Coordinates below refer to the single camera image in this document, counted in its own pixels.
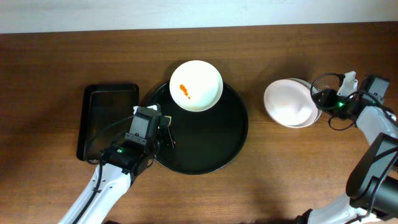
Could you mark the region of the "green and yellow sponge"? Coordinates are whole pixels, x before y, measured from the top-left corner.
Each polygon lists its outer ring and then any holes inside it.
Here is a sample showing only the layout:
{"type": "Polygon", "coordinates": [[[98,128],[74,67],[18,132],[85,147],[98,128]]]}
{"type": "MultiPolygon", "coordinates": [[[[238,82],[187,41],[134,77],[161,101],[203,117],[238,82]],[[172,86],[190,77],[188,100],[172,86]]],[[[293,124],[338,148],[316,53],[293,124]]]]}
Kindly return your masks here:
{"type": "Polygon", "coordinates": [[[164,116],[164,118],[166,119],[167,125],[170,126],[171,122],[172,122],[172,117],[171,116],[164,116]]]}

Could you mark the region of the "light grey plate bottom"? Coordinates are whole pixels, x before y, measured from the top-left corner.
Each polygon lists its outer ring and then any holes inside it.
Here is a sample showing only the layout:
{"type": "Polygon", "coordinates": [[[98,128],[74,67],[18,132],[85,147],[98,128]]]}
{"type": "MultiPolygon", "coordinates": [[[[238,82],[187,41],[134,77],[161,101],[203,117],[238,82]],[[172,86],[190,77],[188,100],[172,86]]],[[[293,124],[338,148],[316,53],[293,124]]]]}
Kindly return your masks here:
{"type": "Polygon", "coordinates": [[[290,101],[283,104],[285,126],[304,128],[315,123],[321,111],[310,99],[310,84],[298,78],[287,78],[290,83],[288,95],[290,101]]]}

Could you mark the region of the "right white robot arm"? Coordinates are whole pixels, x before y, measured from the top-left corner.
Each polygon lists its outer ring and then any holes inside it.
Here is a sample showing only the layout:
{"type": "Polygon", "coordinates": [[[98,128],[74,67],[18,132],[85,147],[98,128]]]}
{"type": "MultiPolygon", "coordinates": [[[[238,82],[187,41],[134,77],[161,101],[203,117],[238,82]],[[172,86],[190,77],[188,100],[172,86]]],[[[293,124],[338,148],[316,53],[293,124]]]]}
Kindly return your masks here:
{"type": "Polygon", "coordinates": [[[397,116],[383,105],[390,81],[365,76],[361,85],[354,75],[339,74],[339,90],[311,92],[315,106],[331,119],[351,120],[365,135],[369,149],[346,183],[346,191],[331,204],[309,209],[295,218],[298,224],[370,223],[397,218],[397,116]]]}

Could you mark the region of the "pinkish white plate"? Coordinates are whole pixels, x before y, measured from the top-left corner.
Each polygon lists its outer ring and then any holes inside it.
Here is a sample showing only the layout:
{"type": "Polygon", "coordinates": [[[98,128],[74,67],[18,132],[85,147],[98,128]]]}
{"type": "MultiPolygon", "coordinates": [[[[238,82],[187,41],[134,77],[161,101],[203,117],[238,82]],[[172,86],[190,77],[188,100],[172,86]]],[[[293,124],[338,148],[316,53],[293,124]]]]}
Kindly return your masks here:
{"type": "Polygon", "coordinates": [[[309,82],[286,78],[272,82],[264,92],[264,106],[268,115],[288,128],[312,125],[321,115],[310,94],[318,91],[309,82]]]}

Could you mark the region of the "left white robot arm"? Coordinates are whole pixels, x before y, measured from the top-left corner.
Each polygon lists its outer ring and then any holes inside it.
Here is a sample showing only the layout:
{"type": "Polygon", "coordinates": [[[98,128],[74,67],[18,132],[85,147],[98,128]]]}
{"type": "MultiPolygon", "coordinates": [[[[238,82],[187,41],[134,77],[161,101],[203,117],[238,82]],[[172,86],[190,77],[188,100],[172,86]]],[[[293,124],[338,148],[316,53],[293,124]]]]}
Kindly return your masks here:
{"type": "Polygon", "coordinates": [[[135,106],[128,131],[103,149],[95,172],[60,223],[102,223],[113,205],[149,168],[161,149],[174,148],[170,133],[172,118],[160,105],[135,106]]]}

